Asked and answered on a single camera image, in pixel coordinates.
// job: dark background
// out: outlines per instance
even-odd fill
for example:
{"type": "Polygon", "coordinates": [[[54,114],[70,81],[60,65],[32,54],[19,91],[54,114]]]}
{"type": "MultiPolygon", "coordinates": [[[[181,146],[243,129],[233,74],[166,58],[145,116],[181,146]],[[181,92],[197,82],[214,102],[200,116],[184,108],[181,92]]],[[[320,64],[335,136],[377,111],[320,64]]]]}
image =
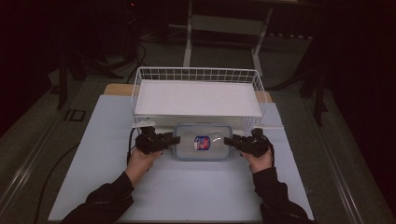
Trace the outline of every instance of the dark background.
{"type": "MultiPolygon", "coordinates": [[[[135,3],[136,7],[130,9],[135,10],[132,16],[138,25],[145,23],[166,33],[165,23],[186,23],[187,1],[144,2],[127,4],[135,3]]],[[[297,72],[317,69],[326,74],[326,87],[332,91],[377,185],[396,214],[396,3],[312,2],[329,7],[276,5],[268,33],[282,34],[284,38],[314,37],[297,72]]],[[[0,135],[51,88],[47,75],[58,67],[64,37],[74,48],[99,60],[106,53],[123,54],[133,48],[121,44],[124,3],[0,2],[0,135]]],[[[260,12],[252,13],[252,7],[245,3],[238,13],[262,16],[260,12]]],[[[211,8],[198,9],[210,14],[221,11],[214,7],[233,9],[238,3],[229,4],[219,1],[211,8]]]]}

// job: white wire basket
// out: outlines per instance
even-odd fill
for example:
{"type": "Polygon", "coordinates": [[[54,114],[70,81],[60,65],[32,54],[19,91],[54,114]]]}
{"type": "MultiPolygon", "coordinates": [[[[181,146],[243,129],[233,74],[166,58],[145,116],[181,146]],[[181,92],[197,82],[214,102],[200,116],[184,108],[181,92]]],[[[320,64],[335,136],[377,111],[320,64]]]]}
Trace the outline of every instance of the white wire basket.
{"type": "MultiPolygon", "coordinates": [[[[265,113],[267,96],[262,85],[260,74],[257,70],[252,69],[235,69],[235,68],[203,68],[203,67],[139,67],[136,71],[132,97],[132,112],[134,121],[138,122],[143,119],[135,115],[136,104],[139,99],[140,87],[143,80],[176,80],[176,81],[193,81],[193,82],[217,82],[217,83],[247,83],[251,84],[257,101],[260,105],[262,116],[265,113]]],[[[233,120],[214,118],[214,122],[224,122],[229,124],[233,129],[243,130],[246,135],[250,134],[253,125],[261,123],[262,118],[243,118],[241,127],[230,124],[233,120]]],[[[180,118],[178,122],[200,122],[201,119],[180,118]]]]}

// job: floor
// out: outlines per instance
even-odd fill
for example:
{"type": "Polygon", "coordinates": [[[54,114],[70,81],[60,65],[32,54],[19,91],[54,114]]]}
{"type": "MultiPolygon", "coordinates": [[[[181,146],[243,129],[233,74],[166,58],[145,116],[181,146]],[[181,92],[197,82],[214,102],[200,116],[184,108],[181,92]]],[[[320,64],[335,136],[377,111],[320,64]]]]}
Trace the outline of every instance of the floor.
{"type": "MultiPolygon", "coordinates": [[[[177,32],[167,43],[155,35],[145,35],[138,47],[140,57],[145,55],[144,65],[182,66],[185,45],[180,38],[185,33],[177,32]]],[[[250,49],[215,48],[200,43],[192,48],[191,66],[253,68],[250,49]]],[[[291,77],[308,46],[309,39],[266,37],[259,55],[264,87],[291,77]]],[[[123,79],[95,74],[89,74],[85,81],[70,77],[69,100],[64,109],[56,109],[58,95],[48,92],[0,139],[0,190],[11,195],[3,195],[1,204],[7,208],[0,214],[1,223],[49,223],[47,219],[73,160],[75,145],[84,134],[98,97],[108,83],[126,82],[134,67],[135,64],[116,71],[123,79]],[[87,114],[82,121],[69,120],[69,109],[87,114]],[[21,186],[10,188],[15,174],[23,174],[19,179],[21,186]]],[[[49,74],[54,82],[57,72],[49,74]]],[[[270,93],[285,125],[317,222],[396,223],[332,93],[325,92],[328,112],[322,113],[323,126],[319,127],[313,119],[313,97],[301,98],[298,93],[301,84],[270,93]]]]}

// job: red and blue label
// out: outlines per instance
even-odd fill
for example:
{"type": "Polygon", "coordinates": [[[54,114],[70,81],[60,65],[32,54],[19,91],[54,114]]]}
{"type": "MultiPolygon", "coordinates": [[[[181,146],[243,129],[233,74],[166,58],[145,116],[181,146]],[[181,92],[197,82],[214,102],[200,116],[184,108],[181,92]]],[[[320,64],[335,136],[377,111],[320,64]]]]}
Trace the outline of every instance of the red and blue label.
{"type": "Polygon", "coordinates": [[[197,150],[209,150],[210,148],[209,136],[196,136],[194,140],[194,147],[197,150]]]}

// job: human hand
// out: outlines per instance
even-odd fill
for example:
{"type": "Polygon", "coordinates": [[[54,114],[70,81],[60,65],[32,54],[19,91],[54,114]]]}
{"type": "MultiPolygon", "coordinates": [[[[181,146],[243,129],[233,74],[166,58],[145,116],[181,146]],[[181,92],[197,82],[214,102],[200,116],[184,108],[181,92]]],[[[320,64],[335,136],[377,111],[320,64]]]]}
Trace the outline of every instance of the human hand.
{"type": "Polygon", "coordinates": [[[268,148],[268,150],[263,155],[261,155],[259,158],[256,158],[253,155],[248,154],[246,152],[241,152],[241,154],[250,163],[249,167],[250,167],[251,173],[253,173],[253,174],[273,167],[273,155],[271,152],[271,148],[268,148]]]}
{"type": "Polygon", "coordinates": [[[131,180],[132,186],[135,187],[137,185],[143,175],[152,167],[154,160],[161,155],[161,151],[145,155],[138,148],[132,152],[131,159],[129,159],[128,166],[125,170],[125,174],[131,180]]]}

